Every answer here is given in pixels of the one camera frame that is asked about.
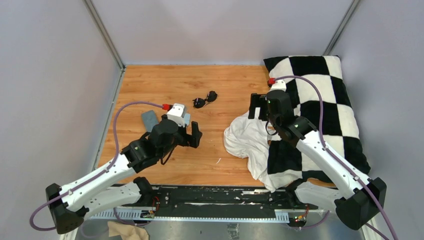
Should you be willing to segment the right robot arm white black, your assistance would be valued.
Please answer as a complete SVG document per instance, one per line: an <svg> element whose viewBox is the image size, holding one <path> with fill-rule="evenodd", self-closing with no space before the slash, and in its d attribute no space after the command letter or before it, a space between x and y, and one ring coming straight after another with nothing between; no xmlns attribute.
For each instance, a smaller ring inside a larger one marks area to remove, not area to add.
<svg viewBox="0 0 424 240"><path fill-rule="evenodd" d="M385 214L386 183L379 177L370 178L334 152L311 121L294 115L285 91L251 94L248 118L272 124L283 141L309 157L336 186L332 189L308 181L298 183L285 195L290 208L315 205L336 213L352 230L359 230L377 214Z"/></svg>

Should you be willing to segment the black white checkered pillow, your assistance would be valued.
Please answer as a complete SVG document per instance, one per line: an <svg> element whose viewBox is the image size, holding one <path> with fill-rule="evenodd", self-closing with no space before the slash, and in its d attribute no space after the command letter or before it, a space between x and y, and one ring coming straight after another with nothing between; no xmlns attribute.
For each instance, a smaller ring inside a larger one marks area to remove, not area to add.
<svg viewBox="0 0 424 240"><path fill-rule="evenodd" d="M354 167L369 174L371 167L363 152L340 58L337 55L276 56L263 62L270 78L290 76L284 81L294 114L318 127L323 113L321 133L325 141ZM276 174L278 170L300 171L301 178L296 180L316 179L332 185L309 157L283 140L271 140L267 167L268 174Z"/></svg>

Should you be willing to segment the black round sunglasses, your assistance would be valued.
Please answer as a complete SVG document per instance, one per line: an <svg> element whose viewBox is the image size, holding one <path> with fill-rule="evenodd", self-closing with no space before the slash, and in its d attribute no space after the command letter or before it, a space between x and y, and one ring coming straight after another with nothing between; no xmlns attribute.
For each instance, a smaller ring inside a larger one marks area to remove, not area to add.
<svg viewBox="0 0 424 240"><path fill-rule="evenodd" d="M204 106L214 102L218 98L218 94L211 90L208 92L205 98L195 98L193 99L193 107L196 109L203 108Z"/></svg>

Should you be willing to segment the beige crumpled cloth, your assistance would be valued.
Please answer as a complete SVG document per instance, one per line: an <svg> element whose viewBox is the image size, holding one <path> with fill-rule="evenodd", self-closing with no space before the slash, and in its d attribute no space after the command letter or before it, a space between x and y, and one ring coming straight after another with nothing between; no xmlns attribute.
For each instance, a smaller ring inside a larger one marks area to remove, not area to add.
<svg viewBox="0 0 424 240"><path fill-rule="evenodd" d="M118 222L108 221L108 236L120 236L122 240L149 240L148 232L141 227L135 225L122 224Z"/></svg>

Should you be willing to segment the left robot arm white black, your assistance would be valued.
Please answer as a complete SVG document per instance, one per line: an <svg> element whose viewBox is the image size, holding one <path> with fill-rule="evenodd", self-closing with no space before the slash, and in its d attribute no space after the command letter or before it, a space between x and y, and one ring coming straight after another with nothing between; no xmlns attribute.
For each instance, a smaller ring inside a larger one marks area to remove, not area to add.
<svg viewBox="0 0 424 240"><path fill-rule="evenodd" d="M191 133L170 119L163 119L150 132L124 147L117 157L86 176L66 185L53 183L45 192L55 230L66 234L89 217L121 205L138 203L142 207L153 201L153 187L145 177L137 177L120 187L112 187L157 163L165 164L177 146L197 148L202 132L191 122Z"/></svg>

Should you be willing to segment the white crumpled cloth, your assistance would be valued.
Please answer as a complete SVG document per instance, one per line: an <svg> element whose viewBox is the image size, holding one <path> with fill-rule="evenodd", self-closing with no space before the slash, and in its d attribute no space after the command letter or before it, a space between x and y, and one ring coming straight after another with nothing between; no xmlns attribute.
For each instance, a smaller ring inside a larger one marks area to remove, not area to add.
<svg viewBox="0 0 424 240"><path fill-rule="evenodd" d="M223 144L226 151L238 158L247 158L247 168L253 179L262 182L266 189L275 192L302 177L300 171L278 170L268 173L269 141L279 141L279 136L270 136L266 123L257 118L248 119L246 112L236 117L224 130Z"/></svg>

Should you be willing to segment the light blue cleaning cloth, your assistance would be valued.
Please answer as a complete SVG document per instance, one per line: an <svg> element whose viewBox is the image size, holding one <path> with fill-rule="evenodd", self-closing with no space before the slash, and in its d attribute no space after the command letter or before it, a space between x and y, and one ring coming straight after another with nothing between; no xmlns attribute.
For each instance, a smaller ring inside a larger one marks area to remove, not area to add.
<svg viewBox="0 0 424 240"><path fill-rule="evenodd" d="M191 119L191 115L188 112L185 113L183 116L185 127L188 127L190 125L190 119Z"/></svg>

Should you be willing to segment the black metal base rail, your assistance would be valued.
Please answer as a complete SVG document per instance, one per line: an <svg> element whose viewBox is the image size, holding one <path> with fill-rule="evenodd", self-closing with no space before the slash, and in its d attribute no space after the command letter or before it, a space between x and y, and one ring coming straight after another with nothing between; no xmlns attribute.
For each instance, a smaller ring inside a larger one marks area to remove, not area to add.
<svg viewBox="0 0 424 240"><path fill-rule="evenodd" d="M296 203L284 188L270 192L254 186L154 185L141 201L108 207L93 220L120 218L142 222L229 222L279 223L302 228L312 225L310 217L324 217L326 211L314 205Z"/></svg>

